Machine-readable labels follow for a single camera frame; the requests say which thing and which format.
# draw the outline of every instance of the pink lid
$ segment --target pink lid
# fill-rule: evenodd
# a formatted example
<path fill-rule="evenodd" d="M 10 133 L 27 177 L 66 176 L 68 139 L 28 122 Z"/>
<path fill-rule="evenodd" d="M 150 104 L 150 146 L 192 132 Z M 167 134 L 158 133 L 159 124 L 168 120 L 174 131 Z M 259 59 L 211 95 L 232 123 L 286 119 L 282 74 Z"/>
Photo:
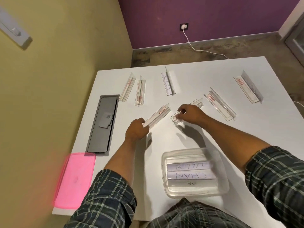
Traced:
<path fill-rule="evenodd" d="M 78 209 L 93 177 L 94 153 L 71 153 L 63 166 L 54 197 L 54 207 Z"/>

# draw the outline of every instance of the yellow wall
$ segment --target yellow wall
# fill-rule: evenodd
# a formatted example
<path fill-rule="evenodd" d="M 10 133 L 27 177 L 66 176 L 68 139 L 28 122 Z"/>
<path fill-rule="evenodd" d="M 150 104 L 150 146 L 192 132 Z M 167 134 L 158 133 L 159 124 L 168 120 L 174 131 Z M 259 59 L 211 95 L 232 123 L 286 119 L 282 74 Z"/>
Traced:
<path fill-rule="evenodd" d="M 0 226 L 62 227 L 50 215 L 97 70 L 130 67 L 117 0 L 0 0 L 33 42 L 0 32 Z"/>

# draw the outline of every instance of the person's right arm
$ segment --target person's right arm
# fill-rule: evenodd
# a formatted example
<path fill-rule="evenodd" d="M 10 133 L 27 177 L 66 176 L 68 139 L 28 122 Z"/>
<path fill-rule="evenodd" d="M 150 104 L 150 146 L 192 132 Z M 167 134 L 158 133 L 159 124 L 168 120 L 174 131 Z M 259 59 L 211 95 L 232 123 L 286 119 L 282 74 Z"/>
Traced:
<path fill-rule="evenodd" d="M 250 192 L 286 227 L 304 224 L 304 161 L 286 150 L 182 105 L 177 119 L 205 129 L 244 174 Z"/>

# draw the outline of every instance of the person's left arm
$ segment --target person's left arm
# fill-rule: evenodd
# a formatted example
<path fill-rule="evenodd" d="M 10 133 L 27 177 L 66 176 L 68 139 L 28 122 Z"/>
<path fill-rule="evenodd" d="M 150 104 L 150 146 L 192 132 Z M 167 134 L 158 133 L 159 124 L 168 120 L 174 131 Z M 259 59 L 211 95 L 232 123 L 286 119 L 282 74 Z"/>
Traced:
<path fill-rule="evenodd" d="M 81 206 L 64 228 L 122 228 L 129 227 L 137 205 L 132 185 L 135 146 L 145 137 L 149 127 L 142 118 L 134 120 L 126 131 L 120 148 L 93 181 Z"/>

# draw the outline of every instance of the wall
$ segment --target wall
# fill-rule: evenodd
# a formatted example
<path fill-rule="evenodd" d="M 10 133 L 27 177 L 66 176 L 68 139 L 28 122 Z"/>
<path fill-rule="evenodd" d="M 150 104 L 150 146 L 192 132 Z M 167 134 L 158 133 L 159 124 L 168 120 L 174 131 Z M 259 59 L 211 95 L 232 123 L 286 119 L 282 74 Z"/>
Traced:
<path fill-rule="evenodd" d="M 119 0 L 133 49 L 278 31 L 299 0 Z"/>
<path fill-rule="evenodd" d="M 22 51 L 0 32 L 0 226 L 63 227 L 50 214 L 64 157 L 97 70 L 130 67 L 131 43 L 118 0 L 0 6 L 33 38 Z"/>
<path fill-rule="evenodd" d="M 303 13 L 304 13 L 304 0 L 300 0 L 297 6 L 293 9 L 291 14 L 288 16 L 286 21 L 279 29 L 279 34 L 282 38 L 287 36 L 291 28 L 294 26 L 296 21 L 302 16 Z"/>

